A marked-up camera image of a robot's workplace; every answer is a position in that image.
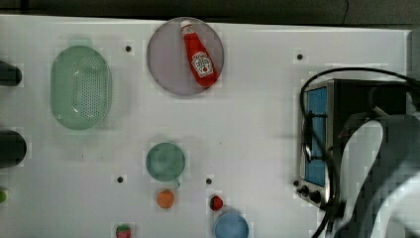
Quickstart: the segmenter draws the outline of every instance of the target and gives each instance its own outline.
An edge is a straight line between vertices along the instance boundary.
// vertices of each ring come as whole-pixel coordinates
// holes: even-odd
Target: ketchup bottle
[[[195,80],[203,87],[210,87],[217,81],[217,71],[207,50],[201,44],[191,22],[188,20],[180,23],[182,36],[185,42],[186,55],[189,67]]]

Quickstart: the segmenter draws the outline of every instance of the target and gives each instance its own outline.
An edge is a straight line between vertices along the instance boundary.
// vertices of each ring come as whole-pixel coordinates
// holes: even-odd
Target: gray plate
[[[197,83],[189,68],[179,27],[179,23],[186,19],[192,23],[219,75],[224,62],[222,42],[216,32],[204,22],[183,17],[169,20],[160,26],[149,42],[149,70],[161,87],[178,95],[193,95],[207,89]]]

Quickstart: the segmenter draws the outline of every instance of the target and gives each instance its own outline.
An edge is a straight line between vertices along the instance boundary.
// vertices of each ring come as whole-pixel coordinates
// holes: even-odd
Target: oval strainer
[[[71,47],[52,65],[51,107],[55,119],[73,130],[98,124],[111,105],[108,63],[89,47]]]

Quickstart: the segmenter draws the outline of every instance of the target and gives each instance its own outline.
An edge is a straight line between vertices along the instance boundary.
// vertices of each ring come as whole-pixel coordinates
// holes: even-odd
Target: orange ball
[[[163,209],[171,208],[174,201],[175,198],[170,190],[161,191],[157,196],[157,204]]]

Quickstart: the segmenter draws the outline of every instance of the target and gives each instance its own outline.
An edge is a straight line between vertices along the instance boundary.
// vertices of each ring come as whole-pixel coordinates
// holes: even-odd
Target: red ball
[[[214,211],[220,210],[223,206],[223,200],[219,196],[215,195],[210,200],[210,208]]]

